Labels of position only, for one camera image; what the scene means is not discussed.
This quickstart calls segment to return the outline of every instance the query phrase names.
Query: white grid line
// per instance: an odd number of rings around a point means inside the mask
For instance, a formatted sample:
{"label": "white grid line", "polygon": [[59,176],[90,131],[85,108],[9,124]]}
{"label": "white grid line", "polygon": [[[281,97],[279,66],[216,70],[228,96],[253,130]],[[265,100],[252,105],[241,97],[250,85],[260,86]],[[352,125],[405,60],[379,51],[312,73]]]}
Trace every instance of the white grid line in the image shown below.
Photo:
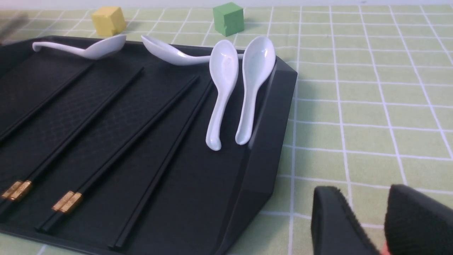
{"label": "white grid line", "polygon": [[313,101],[313,102],[332,102],[337,103],[362,103],[362,104],[384,104],[384,105],[398,105],[398,106],[414,106],[414,107],[435,107],[435,108],[453,108],[450,105],[436,105],[436,104],[415,104],[415,103],[388,103],[388,102],[368,102],[368,101],[348,101],[348,100],[331,100],[331,99],[308,99],[308,98],[297,98],[299,101]]}
{"label": "white grid line", "polygon": [[[335,82],[335,80],[316,80],[316,79],[297,79],[299,82]],[[345,81],[340,80],[340,83],[367,83],[367,84],[377,84],[377,82],[370,81]],[[420,86],[419,83],[406,83],[406,82],[381,82],[381,84],[396,84],[396,85],[410,85],[410,86]],[[453,87],[453,84],[424,84],[424,86],[439,86],[439,87]]]}
{"label": "white grid line", "polygon": [[140,9],[137,9],[137,11],[135,12],[135,15],[132,17],[132,19],[129,20],[129,21],[127,22],[127,25],[126,25],[126,27],[124,28],[124,31],[126,31],[127,28],[130,26],[130,24],[132,24],[132,22],[134,22],[135,18],[136,18],[137,15],[139,14],[139,12],[140,12]]}
{"label": "white grid line", "polygon": [[[361,18],[361,20],[363,22],[363,15],[362,15],[361,6],[359,6],[359,13],[360,13],[360,18]],[[379,72],[377,71],[376,63],[374,61],[373,52],[371,51],[371,44],[370,44],[370,41],[368,39],[368,33],[367,33],[367,30],[366,30],[365,24],[363,24],[363,30],[364,30],[364,33],[365,33],[366,43],[368,44],[368,49],[370,51],[371,62],[373,63],[374,74],[376,75],[377,86],[379,88],[379,94],[381,95],[382,104],[384,106],[384,113],[386,114],[387,124],[389,126],[389,131],[390,131],[390,136],[392,137],[393,147],[395,148],[395,154],[396,154],[396,159],[398,161],[398,166],[400,168],[401,178],[403,180],[403,183],[405,185],[407,185],[406,174],[404,173],[403,163],[401,162],[401,158],[400,158],[400,152],[398,150],[398,145],[396,144],[396,138],[395,138],[395,134],[393,133],[393,128],[392,128],[392,124],[391,124],[391,121],[390,121],[389,111],[387,110],[386,99],[384,98],[384,92],[383,92],[382,86],[381,86],[381,79],[379,78]]]}
{"label": "white grid line", "polygon": [[[278,178],[291,178],[290,175],[286,175],[286,174],[278,174],[277,177]],[[317,182],[347,184],[347,181],[340,181],[340,180],[329,180],[329,179],[301,177],[301,176],[295,176],[293,178],[295,178],[297,180],[302,180],[302,181],[317,181]],[[355,182],[355,181],[352,181],[351,184],[356,185],[356,186],[374,188],[374,189],[384,189],[384,190],[390,189],[390,186],[366,184],[366,183]],[[453,191],[431,190],[431,189],[424,189],[424,188],[415,188],[415,190],[418,190],[420,192],[426,192],[426,193],[444,194],[444,195],[453,196]]]}
{"label": "white grid line", "polygon": [[[243,9],[243,14],[245,15],[246,14],[246,9],[244,8]],[[239,33],[236,33],[236,35],[234,35],[234,40],[233,40],[233,45],[236,46],[236,41],[237,41],[237,36],[239,35]]]}
{"label": "white grid line", "polygon": [[47,248],[47,245],[41,246],[41,248],[39,249],[39,251],[38,251],[38,253],[36,255],[44,254],[44,252],[46,251],[46,248]]}
{"label": "white grid line", "polygon": [[346,154],[346,142],[345,142],[345,137],[344,137],[344,128],[343,128],[343,116],[342,116],[342,111],[341,111],[341,103],[340,103],[340,85],[338,82],[338,69],[337,69],[337,57],[335,53],[335,40],[333,38],[333,24],[332,24],[332,7],[329,6],[329,17],[330,17],[330,29],[332,32],[332,48],[333,48],[333,63],[334,63],[334,70],[335,70],[335,85],[337,87],[337,98],[338,98],[338,114],[339,114],[339,120],[340,120],[340,132],[341,132],[341,141],[342,141],[342,147],[343,147],[343,160],[344,160],[344,169],[346,172],[346,181],[347,181],[347,192],[348,192],[348,201],[349,201],[349,206],[353,209],[353,203],[352,203],[352,188],[351,188],[351,179],[349,178],[349,167],[347,163],[347,154]]}
{"label": "white grid line", "polygon": [[61,16],[63,16],[63,14],[64,14],[65,12],[66,12],[66,10],[63,10],[63,11],[60,13],[60,15],[58,16],[58,18],[57,18],[54,22],[52,22],[52,24],[50,24],[46,29],[44,29],[43,31],[41,31],[41,33],[39,33],[38,36],[36,36],[36,37],[41,37],[47,30],[49,30],[54,24],[56,24],[56,23],[60,20]]}
{"label": "white grid line", "polygon": [[153,27],[148,31],[148,33],[146,35],[149,35],[151,32],[153,32],[154,28],[156,27],[157,23],[160,22],[160,19],[162,18],[162,16],[164,15],[165,13],[165,10],[166,9],[162,9],[162,13],[159,15],[159,17],[157,18],[157,21],[156,23],[154,23]]}
{"label": "white grid line", "polygon": [[[26,26],[28,26],[28,25],[30,25],[30,24],[35,20],[35,18],[38,17],[42,12],[43,12],[43,10],[40,10],[40,11],[36,14],[36,16],[35,16],[34,18],[29,18],[28,23],[25,24],[25,25],[23,26],[23,28],[26,27]],[[20,13],[19,11],[16,11],[16,12],[12,15],[11,19],[13,19],[14,17],[17,17],[17,16],[19,15],[19,13]],[[3,44],[10,44],[10,43],[15,42],[16,40],[12,40],[12,39],[10,39],[10,38],[13,37],[14,34],[16,34],[16,33],[19,32],[19,31],[22,31],[22,30],[23,30],[23,29],[19,29],[19,30],[15,31],[15,32],[14,32],[13,34],[11,34],[7,39],[3,40]]]}
{"label": "white grid line", "polygon": [[[11,18],[5,18],[5,19],[2,19],[0,18],[0,20],[10,20]],[[41,18],[32,18],[32,20],[55,20],[55,19],[41,19]],[[91,21],[89,19],[60,19],[59,21],[65,21],[65,20],[75,20],[75,21]],[[165,20],[155,20],[155,21],[150,21],[150,20],[140,20],[139,22],[142,22],[142,23],[147,23],[147,22],[160,22],[160,23],[182,23],[182,21],[165,21]],[[204,24],[206,23],[206,21],[187,21],[186,23],[200,23],[200,24]],[[42,29],[27,29],[27,28],[24,28],[22,30],[42,30]],[[175,34],[175,32],[161,32],[161,33],[169,33],[169,34]],[[194,33],[190,33],[190,32],[182,32],[182,33],[188,33],[188,34],[203,34],[203,33],[197,33],[197,32],[194,32]],[[241,35],[263,35],[263,34],[249,34],[249,33],[244,33],[244,32],[240,32],[239,34]],[[297,34],[272,34],[272,35],[286,35],[286,36],[298,36]],[[325,36],[325,34],[301,34],[300,36],[303,36],[303,37],[321,37],[321,36]],[[355,38],[363,38],[363,35],[352,35],[352,34],[336,34],[334,35],[335,37],[355,37]],[[397,35],[369,35],[368,36],[369,38],[400,38],[400,36],[397,36]],[[440,39],[453,39],[453,37],[433,37],[433,36],[404,36],[405,38],[418,38],[418,39],[436,39],[436,38],[440,38]]]}
{"label": "white grid line", "polygon": [[[308,13],[329,13],[328,11],[308,11]],[[359,12],[344,12],[344,11],[333,11],[332,14],[360,14]],[[363,12],[365,15],[390,15],[390,12]],[[395,12],[395,15],[423,15],[422,13],[408,13],[408,12]],[[428,15],[453,15],[452,13],[428,13]]]}
{"label": "white grid line", "polygon": [[[299,9],[299,29],[298,29],[298,42],[297,45],[300,45],[300,29],[301,29],[301,23],[302,23],[302,6]],[[300,56],[300,48],[297,49],[297,59],[299,59]],[[299,62],[296,64],[296,69],[299,70]],[[297,96],[299,93],[298,90],[299,86],[294,87],[294,94]],[[297,117],[297,100],[294,100],[294,116],[293,118]],[[293,123],[293,146],[296,146],[296,123]],[[291,184],[290,184],[290,201],[289,201],[289,211],[290,213],[294,214],[294,193],[295,193],[295,187],[294,187],[294,178],[296,176],[296,149],[293,148],[291,150]],[[288,237],[288,255],[292,255],[293,253],[293,232],[294,232],[294,215],[291,215],[289,217],[289,237]]]}
{"label": "white grid line", "polygon": [[211,31],[213,25],[214,25],[214,19],[212,19],[212,22],[211,22],[211,24],[209,25],[209,28],[207,29],[206,34],[204,35],[203,41],[201,42],[201,46],[204,46],[204,43],[206,42],[206,38],[208,37],[209,31]]}
{"label": "white grid line", "polygon": [[[311,124],[311,125],[332,125],[332,126],[340,126],[340,123],[335,122],[320,122],[320,121],[303,121],[303,120],[293,120],[288,119],[288,121],[294,121],[296,123],[301,124]],[[389,129],[389,126],[382,126],[382,125],[370,125],[370,124],[354,124],[354,123],[343,123],[344,127],[361,127],[361,128],[383,128]],[[419,128],[419,127],[395,127],[392,126],[392,129],[400,129],[400,130],[416,130],[416,131],[430,131],[430,132],[440,132],[438,129],[434,128]],[[444,130],[444,132],[453,132],[453,130]]]}
{"label": "white grid line", "polygon": [[[332,50],[332,48],[310,48],[310,47],[300,47],[301,49],[311,49],[311,50]],[[368,51],[368,48],[337,48],[336,50],[366,50]],[[371,49],[373,52],[378,51],[378,52],[407,52],[407,50],[403,49]],[[437,53],[437,52],[444,52],[443,50],[418,50],[418,49],[412,49],[409,50],[410,52],[427,52],[427,53]]]}
{"label": "white grid line", "polygon": [[409,56],[410,62],[412,63],[412,66],[413,66],[413,68],[414,68],[415,75],[417,76],[417,79],[419,80],[419,83],[420,83],[420,85],[421,85],[421,88],[422,88],[422,90],[423,90],[423,93],[424,93],[424,95],[425,95],[425,97],[426,97],[426,101],[428,102],[428,105],[429,105],[429,107],[430,107],[430,109],[431,109],[431,113],[432,113],[432,115],[433,115],[433,117],[434,117],[434,120],[436,121],[436,124],[437,124],[439,130],[440,130],[440,135],[442,136],[443,142],[445,143],[445,146],[447,147],[448,153],[450,154],[450,158],[453,159],[453,152],[452,152],[452,150],[451,150],[451,148],[450,148],[450,145],[449,145],[449,143],[448,143],[448,141],[447,141],[447,138],[446,138],[446,136],[445,136],[445,133],[444,133],[443,130],[442,130],[442,126],[440,125],[439,119],[437,118],[436,111],[434,111],[434,107],[433,107],[432,104],[431,104],[431,100],[429,99],[428,93],[426,92],[426,89],[425,89],[425,87],[424,87],[423,81],[422,81],[422,79],[421,79],[421,77],[420,77],[420,74],[419,74],[419,72],[418,72],[418,69],[417,69],[417,67],[416,67],[415,64],[414,64],[414,60],[412,59],[412,55],[411,55],[411,53],[410,53],[409,50],[408,50],[408,47],[407,47],[407,45],[406,45],[406,40],[404,39],[404,37],[403,37],[403,35],[402,35],[402,33],[401,33],[400,27],[399,27],[398,24],[396,23],[395,16],[393,15],[393,12],[392,12],[392,7],[389,6],[389,9],[390,9],[390,13],[391,13],[391,15],[392,15],[393,21],[395,22],[396,29],[398,30],[398,33],[399,33],[400,36],[401,36],[401,40],[403,41],[404,48],[407,50],[407,54],[408,54],[408,56]]}
{"label": "white grid line", "polygon": [[274,14],[274,7],[270,11],[269,26],[267,27],[267,37],[269,37],[270,27],[272,25],[272,15]]}
{"label": "white grid line", "polygon": [[[294,149],[305,150],[305,151],[340,152],[340,153],[344,152],[343,150],[339,150],[339,149],[309,148],[309,147],[291,146],[291,145],[287,145],[287,144],[284,144],[283,147],[294,148]],[[381,152],[361,152],[361,151],[346,150],[346,153],[396,157],[395,154],[381,153]],[[447,158],[447,157],[427,157],[427,156],[413,156],[413,155],[403,155],[403,154],[400,154],[400,157],[401,158],[414,158],[414,159],[428,159],[428,160],[437,160],[437,161],[453,161],[453,159]]]}
{"label": "white grid line", "polygon": [[184,22],[183,22],[183,24],[181,25],[181,27],[179,28],[178,32],[175,34],[173,40],[171,41],[171,44],[174,44],[174,41],[176,40],[176,37],[178,37],[178,34],[181,33],[181,30],[183,29],[183,27],[184,27],[185,24],[187,23],[187,19],[189,18],[191,12],[192,12],[192,8],[190,8],[189,11],[187,12],[187,17],[186,17],[186,19],[184,20]]}
{"label": "white grid line", "polygon": [[[309,215],[303,215],[297,212],[284,212],[284,211],[260,211],[262,215],[271,215],[271,216],[289,216],[289,217],[298,217],[301,219],[311,220],[312,217]],[[384,225],[376,225],[376,224],[367,224],[361,223],[362,227],[365,228],[377,228],[377,229],[384,229]]]}
{"label": "white grid line", "polygon": [[[155,21],[155,23],[165,23],[166,21]],[[42,31],[43,29],[33,29],[33,28],[22,28],[20,30],[23,31]],[[48,29],[47,31],[67,31],[67,29]],[[74,29],[74,31],[92,31],[92,29]],[[136,33],[146,33],[148,32],[147,30],[134,30]],[[178,34],[178,32],[164,32],[164,31],[159,31],[157,33],[161,34]],[[181,31],[181,34],[205,34],[202,32],[184,32]],[[238,35],[241,36],[260,36],[260,35],[265,35],[265,34],[249,34],[249,33],[244,33],[244,32],[239,32],[237,33]],[[297,34],[272,34],[276,36],[298,36]],[[302,34],[302,37],[325,37],[325,34]],[[356,37],[356,38],[363,38],[363,35],[348,35],[348,34],[336,34],[334,37]],[[369,35],[369,38],[400,38],[400,36],[377,36],[377,35]],[[436,37],[432,36],[405,36],[404,38],[415,38],[415,39],[437,39]],[[453,37],[438,37],[439,39],[453,39]],[[310,47],[301,47],[301,49],[318,49],[318,50],[329,50],[332,48],[310,48]],[[343,50],[367,50],[365,48],[338,48],[338,50],[343,49]],[[395,52],[405,52],[405,50],[402,49],[373,49],[373,51],[395,51]],[[443,50],[410,50],[411,52],[444,52]]]}
{"label": "white grid line", "polygon": [[90,38],[94,36],[94,34],[96,33],[96,31],[93,31],[91,34],[90,34]]}
{"label": "white grid line", "polygon": [[[371,58],[374,59],[372,51],[370,50]],[[303,64],[317,64],[317,65],[335,65],[334,63],[320,63],[320,62],[307,62],[300,61]],[[340,66],[371,66],[371,67],[403,67],[403,68],[412,68],[412,65],[391,65],[391,64],[362,64],[362,63],[337,63],[336,65]],[[427,65],[417,65],[417,68],[444,68],[444,69],[453,69],[453,66],[427,66]]]}
{"label": "white grid line", "polygon": [[91,9],[90,9],[90,10],[87,10],[87,11],[85,12],[85,15],[83,16],[83,18],[82,18],[81,20],[79,20],[79,22],[77,22],[70,30],[68,30],[68,32],[66,32],[66,33],[64,34],[64,36],[67,36],[71,31],[73,31],[74,28],[76,28],[76,27],[82,22],[82,20],[88,15],[88,13],[89,13],[90,11],[91,11]]}
{"label": "white grid line", "polygon": [[431,25],[431,21],[429,20],[428,16],[425,14],[425,11],[424,11],[424,9],[423,9],[423,6],[420,6],[420,8],[422,9],[422,12],[423,12],[423,14],[424,14],[424,17],[425,17],[426,21],[428,22],[429,26],[431,27],[431,30],[433,31],[435,38],[437,39],[437,41],[439,41],[440,46],[442,46],[443,50],[444,50],[445,53],[447,54],[447,57],[448,57],[448,59],[450,60],[450,63],[453,64],[453,60],[452,60],[450,54],[448,54],[447,48],[445,48],[445,45],[443,44],[442,40],[438,37],[436,30],[435,30],[434,27]]}
{"label": "white grid line", "polygon": [[[36,18],[35,20],[55,20],[52,18]],[[69,19],[69,18],[62,18],[60,19],[61,21],[66,21],[66,20],[86,20],[90,21],[91,19]],[[140,22],[146,23],[146,22],[157,22],[158,20],[140,20]],[[160,21],[162,23],[182,23],[180,20],[162,20]],[[205,21],[187,21],[186,23],[205,23]],[[246,21],[244,22],[245,24],[263,24],[267,25],[267,22],[253,22],[253,21]],[[272,22],[273,24],[294,24],[295,22]],[[302,22],[301,24],[304,25],[329,25],[329,22]],[[332,22],[333,25],[362,25],[363,23],[342,23],[342,22]],[[392,26],[392,23],[364,23],[365,25],[376,25],[376,26]],[[429,24],[398,24],[399,26],[419,26],[419,27],[427,27]],[[453,27],[453,24],[434,24],[433,26],[439,26],[439,27]]]}

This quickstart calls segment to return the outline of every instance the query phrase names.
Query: wooden block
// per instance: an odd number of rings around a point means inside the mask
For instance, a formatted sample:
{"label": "wooden block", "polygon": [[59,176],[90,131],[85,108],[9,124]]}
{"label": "wooden block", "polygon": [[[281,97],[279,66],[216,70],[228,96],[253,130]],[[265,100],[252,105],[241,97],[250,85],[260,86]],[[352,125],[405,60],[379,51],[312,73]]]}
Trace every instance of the wooden block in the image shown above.
{"label": "wooden block", "polygon": [[214,29],[224,36],[244,31],[244,9],[231,2],[214,7]]}
{"label": "wooden block", "polygon": [[123,11],[118,6],[104,6],[91,15],[99,36],[114,36],[126,28]]}

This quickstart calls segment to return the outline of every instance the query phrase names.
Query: green tablecloth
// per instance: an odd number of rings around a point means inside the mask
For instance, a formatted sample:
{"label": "green tablecloth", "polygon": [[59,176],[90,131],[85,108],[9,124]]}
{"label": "green tablecloth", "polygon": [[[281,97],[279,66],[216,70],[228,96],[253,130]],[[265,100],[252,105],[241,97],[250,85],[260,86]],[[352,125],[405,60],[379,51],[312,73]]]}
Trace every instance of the green tablecloth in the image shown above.
{"label": "green tablecloth", "polygon": [[[10,40],[96,37],[94,10],[30,11]],[[299,72],[274,195],[231,255],[312,254],[313,189],[339,187],[381,248],[389,186],[453,206],[453,9],[428,6],[245,8],[244,49],[258,35]],[[128,40],[224,39],[211,9],[124,9]],[[0,24],[17,11],[0,11]],[[74,254],[0,235],[1,254]]]}

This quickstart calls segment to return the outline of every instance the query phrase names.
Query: gold chopstick band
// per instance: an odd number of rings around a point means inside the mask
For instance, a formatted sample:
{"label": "gold chopstick band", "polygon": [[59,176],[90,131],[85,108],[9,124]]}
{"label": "gold chopstick band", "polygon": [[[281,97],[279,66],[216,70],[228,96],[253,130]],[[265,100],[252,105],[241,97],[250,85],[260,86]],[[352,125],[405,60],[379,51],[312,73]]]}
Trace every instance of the gold chopstick band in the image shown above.
{"label": "gold chopstick band", "polygon": [[53,207],[52,210],[69,213],[81,201],[82,194],[68,191]]}
{"label": "gold chopstick band", "polygon": [[3,195],[1,195],[1,198],[7,199],[11,194],[14,193],[14,191],[19,188],[19,186],[22,184],[21,181],[16,181],[8,190],[6,190]]}
{"label": "gold chopstick band", "polygon": [[31,181],[16,181],[7,191],[1,196],[3,199],[18,201],[24,197],[31,188]]}
{"label": "gold chopstick band", "polygon": [[68,191],[58,202],[52,207],[52,210],[59,211],[60,208],[74,195],[74,192]]}

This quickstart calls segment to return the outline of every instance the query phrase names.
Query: spoon bowl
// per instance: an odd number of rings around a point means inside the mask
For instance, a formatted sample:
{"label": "spoon bowl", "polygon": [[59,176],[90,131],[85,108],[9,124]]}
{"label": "spoon bowl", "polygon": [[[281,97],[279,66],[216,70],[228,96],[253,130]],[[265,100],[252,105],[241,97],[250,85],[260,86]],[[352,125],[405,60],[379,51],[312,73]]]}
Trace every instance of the spoon bowl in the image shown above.
{"label": "spoon bowl", "polygon": [[35,42],[32,47],[36,52],[40,51],[42,47],[48,47],[66,51],[86,59],[99,60],[117,53],[123,48],[125,43],[126,35],[119,34],[96,42],[86,49],[51,42]]}
{"label": "spoon bowl", "polygon": [[210,56],[194,57],[185,54],[179,49],[151,36],[142,35],[143,45],[154,56],[174,65],[194,65],[208,63]]}
{"label": "spoon bowl", "polygon": [[256,96],[261,85],[274,69],[275,58],[274,45],[265,36],[256,37],[246,48],[242,60],[244,101],[235,137],[236,143],[239,145],[246,144],[251,138]]}
{"label": "spoon bowl", "polygon": [[236,49],[228,40],[218,42],[209,59],[209,72],[217,88],[217,100],[207,127],[206,144],[214,151],[222,147],[220,126],[228,99],[236,85],[239,73],[239,59]]}

